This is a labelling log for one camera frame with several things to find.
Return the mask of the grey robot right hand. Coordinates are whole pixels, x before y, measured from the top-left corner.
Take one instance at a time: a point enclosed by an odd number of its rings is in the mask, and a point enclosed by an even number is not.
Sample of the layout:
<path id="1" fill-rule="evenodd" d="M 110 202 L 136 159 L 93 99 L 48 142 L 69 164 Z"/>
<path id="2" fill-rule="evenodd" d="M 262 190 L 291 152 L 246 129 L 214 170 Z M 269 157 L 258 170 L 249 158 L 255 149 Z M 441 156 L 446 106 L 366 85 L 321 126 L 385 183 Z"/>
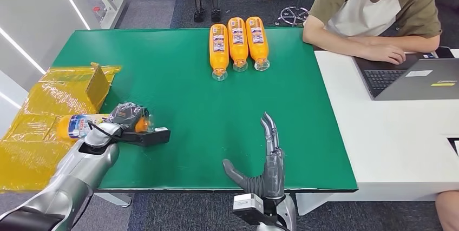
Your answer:
<path id="1" fill-rule="evenodd" d="M 277 200 L 284 197 L 285 172 L 284 152 L 279 146 L 277 126 L 272 117 L 264 112 L 260 119 L 266 141 L 266 157 L 263 172 L 247 177 L 228 159 L 222 160 L 226 175 L 246 193 L 256 194 L 262 199 Z"/>

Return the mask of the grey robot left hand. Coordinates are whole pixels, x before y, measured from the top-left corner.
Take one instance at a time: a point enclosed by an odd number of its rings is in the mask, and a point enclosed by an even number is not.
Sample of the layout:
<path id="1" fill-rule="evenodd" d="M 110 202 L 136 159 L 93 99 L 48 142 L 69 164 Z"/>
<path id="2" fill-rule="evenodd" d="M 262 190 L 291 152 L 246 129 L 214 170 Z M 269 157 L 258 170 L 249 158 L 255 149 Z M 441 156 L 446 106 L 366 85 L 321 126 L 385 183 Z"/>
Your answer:
<path id="1" fill-rule="evenodd" d="M 116 123 L 128 132 L 147 132 L 150 113 L 146 107 L 133 102 L 118 104 L 109 114 L 107 121 Z"/>

